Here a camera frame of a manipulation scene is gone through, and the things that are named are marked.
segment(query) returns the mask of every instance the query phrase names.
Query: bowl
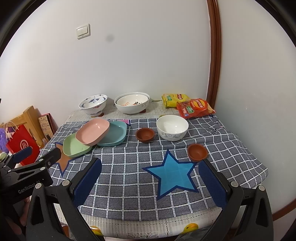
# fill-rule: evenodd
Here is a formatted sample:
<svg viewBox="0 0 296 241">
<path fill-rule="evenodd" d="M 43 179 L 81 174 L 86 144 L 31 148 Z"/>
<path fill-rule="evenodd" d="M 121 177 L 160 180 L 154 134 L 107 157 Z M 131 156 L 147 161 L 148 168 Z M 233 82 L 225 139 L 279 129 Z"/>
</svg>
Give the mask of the bowl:
<svg viewBox="0 0 296 241">
<path fill-rule="evenodd" d="M 106 136 L 99 141 L 98 146 L 117 146 L 126 138 L 127 125 L 123 121 L 111 121 Z"/>
<path fill-rule="evenodd" d="M 103 119 L 92 119 L 76 133 L 76 139 L 87 146 L 94 146 L 106 136 L 110 123 Z"/>
<path fill-rule="evenodd" d="M 91 117 L 98 116 L 106 106 L 106 95 L 93 95 L 81 101 L 79 108 Z"/>
<path fill-rule="evenodd" d="M 143 143 L 149 143 L 154 139 L 154 131 L 150 128 L 141 128 L 136 132 L 136 138 Z"/>
<path fill-rule="evenodd" d="M 191 161 L 197 162 L 207 157 L 207 149 L 200 144 L 191 144 L 187 147 L 187 153 Z"/>
<path fill-rule="evenodd" d="M 75 135 L 76 133 L 67 136 L 63 143 L 64 154 L 72 158 L 82 156 L 91 150 L 91 146 L 82 144 Z"/>
<path fill-rule="evenodd" d="M 136 114 L 146 109 L 150 96 L 142 92 L 131 92 L 118 96 L 115 100 L 116 108 L 125 114 Z"/>
<path fill-rule="evenodd" d="M 156 121 L 160 137 L 167 141 L 181 140 L 187 133 L 188 122 L 177 115 L 164 115 Z"/>
</svg>

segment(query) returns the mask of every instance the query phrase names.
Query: light switch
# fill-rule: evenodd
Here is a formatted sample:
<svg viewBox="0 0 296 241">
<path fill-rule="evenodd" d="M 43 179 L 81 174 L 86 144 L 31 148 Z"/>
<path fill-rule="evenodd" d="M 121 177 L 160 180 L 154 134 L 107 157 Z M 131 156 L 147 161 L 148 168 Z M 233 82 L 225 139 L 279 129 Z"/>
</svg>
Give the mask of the light switch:
<svg viewBox="0 0 296 241">
<path fill-rule="evenodd" d="M 82 39 L 90 36 L 90 25 L 84 25 L 76 29 L 76 35 L 78 39 Z"/>
</svg>

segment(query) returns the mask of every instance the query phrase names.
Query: white logo on red bag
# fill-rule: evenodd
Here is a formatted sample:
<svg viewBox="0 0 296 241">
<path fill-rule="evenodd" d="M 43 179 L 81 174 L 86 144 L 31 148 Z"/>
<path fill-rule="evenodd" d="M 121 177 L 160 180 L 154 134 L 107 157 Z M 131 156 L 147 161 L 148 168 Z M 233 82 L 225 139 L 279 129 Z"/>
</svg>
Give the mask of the white logo on red bag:
<svg viewBox="0 0 296 241">
<path fill-rule="evenodd" d="M 26 147 L 28 147 L 29 146 L 29 144 L 28 144 L 28 142 L 26 141 L 26 140 L 22 140 L 21 142 L 20 142 L 20 148 L 21 148 L 21 150 L 22 149 L 25 149 Z"/>
</svg>

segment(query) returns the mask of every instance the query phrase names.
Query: white lace tablecloth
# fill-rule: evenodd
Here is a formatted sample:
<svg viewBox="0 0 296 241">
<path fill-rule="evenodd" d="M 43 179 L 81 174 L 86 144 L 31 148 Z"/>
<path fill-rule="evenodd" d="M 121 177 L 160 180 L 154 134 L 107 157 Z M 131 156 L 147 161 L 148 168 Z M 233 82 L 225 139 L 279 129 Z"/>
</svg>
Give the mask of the white lace tablecloth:
<svg viewBox="0 0 296 241">
<path fill-rule="evenodd" d="M 152 102 L 149 104 L 146 113 L 127 115 L 117 111 L 113 105 L 106 106 L 103 110 L 103 119 L 136 119 L 136 118 L 158 118 L 160 115 L 178 115 L 174 108 L 166 109 L 162 102 Z M 77 110 L 70 114 L 66 123 L 76 121 L 88 121 L 92 119 L 83 111 Z M 58 204 L 55 205 L 57 215 L 61 222 L 67 223 Z M 175 218 L 168 218 L 157 221 L 122 221 L 106 218 L 94 217 L 82 214 L 89 226 L 97 226 L 105 237 L 123 238 L 123 239 L 144 239 L 144 238 L 162 238 L 179 235 L 190 223 L 198 224 L 199 228 L 207 227 L 214 223 L 221 208 L 208 208 L 192 214 L 187 214 Z"/>
</svg>

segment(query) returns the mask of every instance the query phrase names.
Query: snack package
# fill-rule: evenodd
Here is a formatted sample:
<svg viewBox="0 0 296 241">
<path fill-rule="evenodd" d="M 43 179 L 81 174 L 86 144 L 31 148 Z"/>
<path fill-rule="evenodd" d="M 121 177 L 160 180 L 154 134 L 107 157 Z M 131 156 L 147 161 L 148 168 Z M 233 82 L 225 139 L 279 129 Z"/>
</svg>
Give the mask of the snack package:
<svg viewBox="0 0 296 241">
<path fill-rule="evenodd" d="M 176 107 L 177 102 L 189 101 L 190 98 L 185 94 L 163 94 L 163 105 L 167 107 Z"/>
<path fill-rule="evenodd" d="M 180 116 L 184 119 L 216 113 L 209 103 L 203 99 L 191 99 L 190 101 L 178 102 L 177 109 Z"/>
</svg>

